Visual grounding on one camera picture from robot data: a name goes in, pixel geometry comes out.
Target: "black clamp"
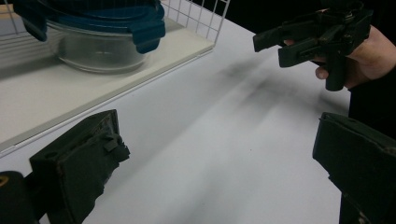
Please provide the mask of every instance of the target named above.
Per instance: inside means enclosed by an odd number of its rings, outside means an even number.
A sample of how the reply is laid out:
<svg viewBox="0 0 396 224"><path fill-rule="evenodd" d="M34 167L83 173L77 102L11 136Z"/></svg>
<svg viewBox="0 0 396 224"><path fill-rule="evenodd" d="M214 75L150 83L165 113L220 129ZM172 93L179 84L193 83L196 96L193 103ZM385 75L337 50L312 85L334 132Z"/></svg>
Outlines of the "black clamp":
<svg viewBox="0 0 396 224"><path fill-rule="evenodd" d="M2 224L77 224L88 216L105 183L129 149L119 134L117 111L85 118L30 158L33 172L0 173Z"/></svg>
<svg viewBox="0 0 396 224"><path fill-rule="evenodd" d="M281 26L253 36L256 52L279 45L280 67L326 57L326 90L340 91L346 79L346 58L370 34L373 11L357 0L321 0L327 9L284 21ZM294 40L285 46L284 40Z"/></svg>
<svg viewBox="0 0 396 224"><path fill-rule="evenodd" d="M342 193L340 224L396 223L396 140L355 119L323 113L313 158Z"/></svg>

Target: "white shelf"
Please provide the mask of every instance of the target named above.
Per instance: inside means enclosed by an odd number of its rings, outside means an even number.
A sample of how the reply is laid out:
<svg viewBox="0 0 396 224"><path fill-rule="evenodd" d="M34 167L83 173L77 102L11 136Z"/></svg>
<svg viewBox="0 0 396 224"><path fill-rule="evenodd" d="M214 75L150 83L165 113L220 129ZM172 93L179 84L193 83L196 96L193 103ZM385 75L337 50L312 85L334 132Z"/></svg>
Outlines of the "white shelf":
<svg viewBox="0 0 396 224"><path fill-rule="evenodd" d="M8 43L10 48L0 52L0 152L215 46L174 21L165 24L166 36L145 64L118 75L78 71L30 37Z"/></svg>

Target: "white wire basket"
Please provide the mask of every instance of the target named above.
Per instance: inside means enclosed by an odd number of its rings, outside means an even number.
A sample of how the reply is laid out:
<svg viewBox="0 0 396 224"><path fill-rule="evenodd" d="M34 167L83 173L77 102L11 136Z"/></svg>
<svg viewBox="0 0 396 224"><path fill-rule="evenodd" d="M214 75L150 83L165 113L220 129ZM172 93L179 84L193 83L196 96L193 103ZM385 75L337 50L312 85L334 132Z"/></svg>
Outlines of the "white wire basket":
<svg viewBox="0 0 396 224"><path fill-rule="evenodd" d="M101 76L87 75L54 60L48 44L26 32L21 17L8 1L0 0L0 109L4 115L0 118L0 158L29 139L38 138L49 127L210 53L230 4L230 0L162 0L165 23L171 27L162 39L163 48L150 52L142 69L120 80L108 76L113 81L111 88L98 90L91 83L101 82ZM67 79L79 83L68 86L64 83ZM60 93L52 98L48 92L54 88ZM51 114L39 119L24 115L24 111L39 115L43 107L52 108Z"/></svg>
<svg viewBox="0 0 396 224"><path fill-rule="evenodd" d="M28 35L12 4L0 5L0 41ZM208 40L217 42L231 0L162 0L165 17Z"/></svg>

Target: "clear plastic container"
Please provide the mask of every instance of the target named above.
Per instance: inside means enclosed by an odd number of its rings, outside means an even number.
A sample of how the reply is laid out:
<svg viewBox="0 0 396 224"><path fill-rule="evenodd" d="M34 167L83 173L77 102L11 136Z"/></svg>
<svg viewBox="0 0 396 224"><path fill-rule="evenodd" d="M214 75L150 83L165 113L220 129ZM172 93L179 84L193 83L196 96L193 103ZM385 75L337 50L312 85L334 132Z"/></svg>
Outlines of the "clear plastic container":
<svg viewBox="0 0 396 224"><path fill-rule="evenodd" d="M143 64L147 54L136 51L131 34L101 33L47 23L52 52L65 63L94 73L133 71Z"/></svg>

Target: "finger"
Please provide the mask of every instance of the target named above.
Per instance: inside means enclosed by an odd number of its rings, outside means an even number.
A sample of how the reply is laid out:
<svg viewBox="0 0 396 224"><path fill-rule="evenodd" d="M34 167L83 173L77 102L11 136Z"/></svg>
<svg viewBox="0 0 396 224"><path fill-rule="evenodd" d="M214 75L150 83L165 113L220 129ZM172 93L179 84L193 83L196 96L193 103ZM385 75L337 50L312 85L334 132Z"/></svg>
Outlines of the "finger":
<svg viewBox="0 0 396 224"><path fill-rule="evenodd" d="M315 75L317 75L318 79L326 79L329 76L329 72L321 66L315 70Z"/></svg>

